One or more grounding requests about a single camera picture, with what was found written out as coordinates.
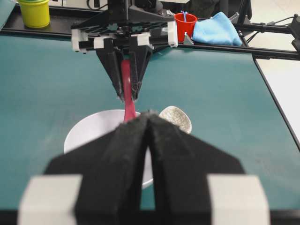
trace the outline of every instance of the blue towel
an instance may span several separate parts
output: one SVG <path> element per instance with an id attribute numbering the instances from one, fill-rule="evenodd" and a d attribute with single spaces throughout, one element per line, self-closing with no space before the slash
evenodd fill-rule
<path id="1" fill-rule="evenodd" d="M 210 19 L 196 22 L 192 39 L 196 42 L 215 45 L 242 45 L 233 24 L 222 12 Z"/>

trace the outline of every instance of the red cup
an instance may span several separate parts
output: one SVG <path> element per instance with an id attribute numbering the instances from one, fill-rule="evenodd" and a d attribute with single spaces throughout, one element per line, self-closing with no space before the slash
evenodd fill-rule
<path id="1" fill-rule="evenodd" d="M 187 21 L 184 22 L 183 13 L 175 14 L 175 20 L 177 23 L 177 36 L 179 42 L 183 42 L 184 32 L 186 32 L 190 38 L 192 37 L 195 23 L 197 22 L 197 17 L 189 13 L 186 15 L 186 19 Z"/>

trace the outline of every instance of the red spoon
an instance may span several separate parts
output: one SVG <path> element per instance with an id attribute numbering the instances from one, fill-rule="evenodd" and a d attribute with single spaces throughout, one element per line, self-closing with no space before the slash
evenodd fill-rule
<path id="1" fill-rule="evenodd" d="M 123 60 L 121 63 L 122 69 L 122 80 L 124 89 L 124 99 L 125 99 L 125 116 L 124 122 L 134 119 L 135 114 L 135 103 L 131 98 L 131 81 L 130 81 L 130 62 L 129 60 Z"/>

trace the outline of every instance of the teal table mat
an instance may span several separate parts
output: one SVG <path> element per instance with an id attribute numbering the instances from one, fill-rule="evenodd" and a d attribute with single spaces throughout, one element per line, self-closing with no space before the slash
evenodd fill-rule
<path id="1" fill-rule="evenodd" d="M 0 0 L 0 30 L 5 25 L 8 17 L 15 7 L 15 1 L 13 0 Z"/>
<path id="2" fill-rule="evenodd" d="M 30 176 L 63 153 L 82 118 L 121 109 L 95 52 L 71 43 L 0 36 L 0 209 L 16 209 Z M 192 135 L 260 177 L 271 209 L 300 208 L 300 154 L 251 54 L 165 49 L 149 62 L 136 109 L 181 108 Z M 153 187 L 142 208 L 153 209 Z"/>

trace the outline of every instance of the yellow cup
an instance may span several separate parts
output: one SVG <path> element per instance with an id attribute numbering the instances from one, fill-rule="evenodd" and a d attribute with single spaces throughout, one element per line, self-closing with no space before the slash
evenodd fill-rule
<path id="1" fill-rule="evenodd" d="M 50 23 L 49 0 L 18 0 L 23 22 L 30 28 L 42 28 Z"/>

